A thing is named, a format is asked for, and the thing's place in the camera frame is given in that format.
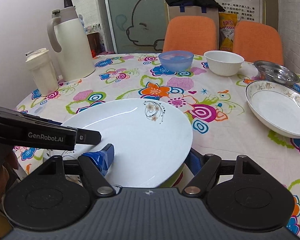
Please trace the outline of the person's left hand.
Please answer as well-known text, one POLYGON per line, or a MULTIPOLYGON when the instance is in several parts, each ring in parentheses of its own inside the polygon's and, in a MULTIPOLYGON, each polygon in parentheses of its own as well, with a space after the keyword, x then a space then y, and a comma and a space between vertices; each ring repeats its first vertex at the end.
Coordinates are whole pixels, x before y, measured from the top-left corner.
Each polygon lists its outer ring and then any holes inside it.
MULTIPOLYGON (((19 163, 17 160, 17 156, 13 151, 11 151, 7 157, 6 157, 6 162, 14 169, 18 170, 19 169, 19 163)), ((0 168, 0 203, 1 199, 5 193, 6 185, 9 180, 10 176, 8 174, 8 171, 4 166, 0 168)))

